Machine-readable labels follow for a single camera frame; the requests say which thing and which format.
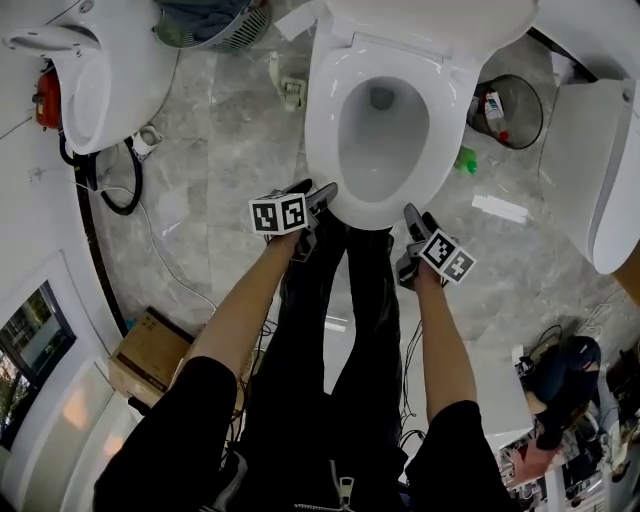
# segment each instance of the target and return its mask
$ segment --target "zipper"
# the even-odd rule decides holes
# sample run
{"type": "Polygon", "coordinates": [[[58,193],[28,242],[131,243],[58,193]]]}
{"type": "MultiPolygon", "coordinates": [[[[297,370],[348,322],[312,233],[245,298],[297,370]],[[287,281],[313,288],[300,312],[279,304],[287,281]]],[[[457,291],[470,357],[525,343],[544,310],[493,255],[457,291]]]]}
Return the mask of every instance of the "zipper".
{"type": "Polygon", "coordinates": [[[294,505],[293,508],[296,510],[311,510],[314,512],[354,512],[349,505],[351,503],[351,492],[353,491],[355,478],[344,477],[338,480],[335,461],[330,460],[329,464],[331,465],[331,480],[333,481],[336,494],[338,495],[340,508],[318,507],[316,505],[303,505],[301,503],[294,505]]]}

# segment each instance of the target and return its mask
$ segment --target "toilet lid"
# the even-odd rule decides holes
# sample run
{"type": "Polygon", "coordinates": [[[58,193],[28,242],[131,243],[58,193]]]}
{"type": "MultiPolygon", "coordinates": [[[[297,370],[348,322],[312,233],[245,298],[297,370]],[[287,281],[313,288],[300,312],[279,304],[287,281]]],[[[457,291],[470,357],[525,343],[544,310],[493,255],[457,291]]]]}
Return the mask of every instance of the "toilet lid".
{"type": "Polygon", "coordinates": [[[400,31],[478,54],[515,41],[538,12],[538,0],[325,1],[334,16],[355,23],[358,31],[400,31]]]}

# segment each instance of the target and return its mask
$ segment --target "jeans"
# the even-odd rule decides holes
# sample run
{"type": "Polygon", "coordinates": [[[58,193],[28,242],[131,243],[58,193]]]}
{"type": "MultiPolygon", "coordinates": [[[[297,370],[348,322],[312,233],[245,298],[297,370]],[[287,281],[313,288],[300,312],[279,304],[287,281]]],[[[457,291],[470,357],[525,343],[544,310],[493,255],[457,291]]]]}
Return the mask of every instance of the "jeans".
{"type": "Polygon", "coordinates": [[[538,448],[557,448],[572,415],[592,398],[598,379],[597,370],[586,371],[592,363],[600,363],[600,347],[595,340],[571,336],[549,348],[526,378],[527,388],[547,405],[547,410],[537,415],[545,428],[538,438],[538,448]]]}

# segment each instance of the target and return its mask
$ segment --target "blue fabric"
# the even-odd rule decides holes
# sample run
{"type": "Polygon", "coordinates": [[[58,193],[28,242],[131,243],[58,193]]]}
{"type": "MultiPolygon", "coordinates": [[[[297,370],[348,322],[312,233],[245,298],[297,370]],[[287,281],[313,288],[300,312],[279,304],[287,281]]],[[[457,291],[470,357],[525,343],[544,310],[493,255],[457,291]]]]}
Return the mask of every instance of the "blue fabric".
{"type": "Polygon", "coordinates": [[[217,36],[251,0],[156,0],[165,15],[198,41],[217,36]]]}

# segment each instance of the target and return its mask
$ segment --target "black pants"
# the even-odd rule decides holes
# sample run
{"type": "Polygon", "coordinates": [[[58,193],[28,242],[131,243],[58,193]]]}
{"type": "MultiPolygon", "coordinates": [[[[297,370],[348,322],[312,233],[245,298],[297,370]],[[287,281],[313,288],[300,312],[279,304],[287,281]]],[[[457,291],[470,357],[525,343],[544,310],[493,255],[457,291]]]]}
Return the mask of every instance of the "black pants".
{"type": "Polygon", "coordinates": [[[328,211],[320,220],[316,251],[306,263],[292,262],[284,276],[278,327],[253,379],[240,443],[250,472],[274,458],[304,454],[305,459],[344,460],[348,466],[356,459],[374,463],[397,450],[402,377],[398,300],[389,261],[393,238],[387,231],[347,232],[328,211]],[[357,334],[327,395],[324,322],[345,249],[357,334]]]}
{"type": "Polygon", "coordinates": [[[528,389],[547,405],[537,415],[545,432],[538,437],[541,450],[553,450],[562,441],[562,432],[572,414],[592,398],[598,371],[585,371],[600,363],[600,347],[585,336],[570,336],[542,355],[534,372],[525,380],[528,389]]]}

